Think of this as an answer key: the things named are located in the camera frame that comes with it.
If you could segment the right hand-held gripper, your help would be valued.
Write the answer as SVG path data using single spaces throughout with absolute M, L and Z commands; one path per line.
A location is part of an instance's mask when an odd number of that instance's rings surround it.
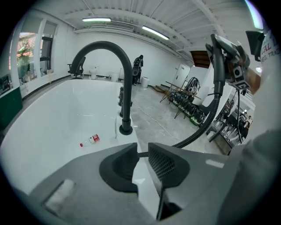
M 220 89 L 225 83 L 236 89 L 250 88 L 247 74 L 250 59 L 242 46 L 214 35 L 214 48 L 210 44 L 205 44 L 205 47 L 210 62 L 214 64 L 216 89 Z

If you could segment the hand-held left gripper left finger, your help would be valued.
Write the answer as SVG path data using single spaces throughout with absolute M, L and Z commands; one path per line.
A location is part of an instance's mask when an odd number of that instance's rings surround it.
M 139 161 L 137 143 L 115 146 L 107 151 L 109 155 L 99 165 L 103 181 L 115 191 L 138 193 L 138 187 L 132 181 Z

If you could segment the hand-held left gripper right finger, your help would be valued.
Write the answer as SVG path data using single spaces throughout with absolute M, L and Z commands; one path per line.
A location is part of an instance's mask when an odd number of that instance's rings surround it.
M 148 144 L 148 161 L 163 188 L 177 187 L 190 171 L 189 163 L 179 156 L 181 149 L 160 143 Z

